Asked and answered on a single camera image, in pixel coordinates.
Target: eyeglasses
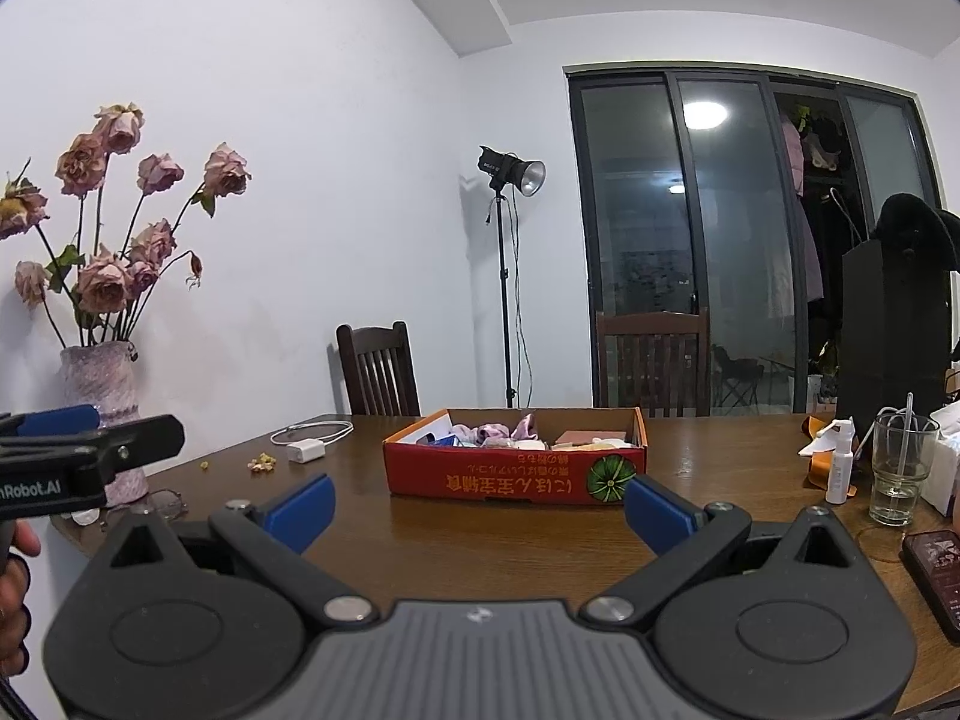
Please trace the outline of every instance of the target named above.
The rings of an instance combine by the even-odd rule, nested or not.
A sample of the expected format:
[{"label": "eyeglasses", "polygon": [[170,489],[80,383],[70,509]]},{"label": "eyeglasses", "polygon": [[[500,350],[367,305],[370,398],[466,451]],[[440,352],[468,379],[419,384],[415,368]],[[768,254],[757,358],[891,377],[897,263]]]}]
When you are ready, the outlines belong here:
[{"label": "eyeglasses", "polygon": [[139,500],[133,501],[133,503],[109,509],[100,519],[100,530],[109,531],[129,512],[134,514],[156,513],[169,522],[187,511],[184,498],[179,493],[174,490],[157,490],[156,493],[148,493]]}]

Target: red cardboard box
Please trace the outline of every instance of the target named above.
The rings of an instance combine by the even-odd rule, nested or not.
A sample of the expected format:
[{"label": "red cardboard box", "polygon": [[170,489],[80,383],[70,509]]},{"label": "red cardboard box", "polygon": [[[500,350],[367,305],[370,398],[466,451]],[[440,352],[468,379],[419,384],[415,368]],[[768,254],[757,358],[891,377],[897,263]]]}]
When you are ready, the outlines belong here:
[{"label": "red cardboard box", "polygon": [[416,443],[448,436],[455,424],[490,422],[511,430],[520,409],[449,409],[426,416],[383,442],[390,492],[428,498],[507,499],[534,503],[618,504],[628,480],[647,466],[640,409],[534,409],[541,440],[552,445],[566,430],[626,431],[636,449],[526,451]]}]

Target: smartphone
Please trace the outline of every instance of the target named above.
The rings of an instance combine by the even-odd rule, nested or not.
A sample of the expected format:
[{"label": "smartphone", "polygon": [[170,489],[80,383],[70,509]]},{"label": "smartphone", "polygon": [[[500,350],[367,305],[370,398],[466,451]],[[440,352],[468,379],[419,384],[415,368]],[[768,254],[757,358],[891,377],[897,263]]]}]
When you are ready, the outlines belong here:
[{"label": "smartphone", "polygon": [[960,536],[953,531],[911,533],[901,560],[947,639],[960,645]]}]

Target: studio light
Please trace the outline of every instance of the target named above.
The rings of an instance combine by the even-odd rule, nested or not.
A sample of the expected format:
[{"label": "studio light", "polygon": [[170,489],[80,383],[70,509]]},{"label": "studio light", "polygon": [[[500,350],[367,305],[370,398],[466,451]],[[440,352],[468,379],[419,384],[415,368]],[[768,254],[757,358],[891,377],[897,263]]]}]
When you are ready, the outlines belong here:
[{"label": "studio light", "polygon": [[[500,210],[500,204],[506,200],[503,196],[503,188],[507,184],[512,184],[520,190],[520,194],[531,196],[536,194],[541,186],[544,186],[546,178],[546,167],[543,162],[524,162],[513,154],[501,154],[492,148],[480,146],[483,151],[480,153],[480,161],[477,167],[483,172],[490,174],[490,188],[496,193],[496,197],[491,201],[496,203],[496,239],[500,249],[500,309],[503,319],[503,362],[504,372],[507,379],[507,408],[514,408],[514,395],[517,391],[512,382],[512,372],[510,368],[510,322],[507,313],[507,278],[510,271],[507,270],[507,264],[503,253],[503,214]],[[490,214],[487,215],[487,223],[490,223]],[[517,218],[517,236],[520,235],[520,219]],[[520,312],[520,303],[517,303],[517,314]]]},{"label": "studio light", "polygon": [[713,129],[720,127],[730,113],[720,103],[701,100],[683,105],[683,120],[690,129]]},{"label": "studio light", "polygon": [[477,167],[491,175],[490,188],[500,194],[507,184],[520,190],[520,194],[531,196],[544,186],[546,166],[543,162],[523,162],[512,154],[501,154],[492,148],[480,146],[480,161]]}]

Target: pink vase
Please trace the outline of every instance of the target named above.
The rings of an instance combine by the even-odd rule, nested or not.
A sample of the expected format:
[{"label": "pink vase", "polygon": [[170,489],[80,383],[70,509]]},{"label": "pink vase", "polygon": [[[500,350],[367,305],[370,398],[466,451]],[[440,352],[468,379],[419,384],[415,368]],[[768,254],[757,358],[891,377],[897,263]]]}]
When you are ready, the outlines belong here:
[{"label": "pink vase", "polygon": [[[93,405],[100,412],[101,427],[139,419],[132,352],[133,345],[129,341],[70,346],[61,351],[64,405]],[[107,507],[133,503],[148,491],[143,469],[123,471],[107,485]]]}]

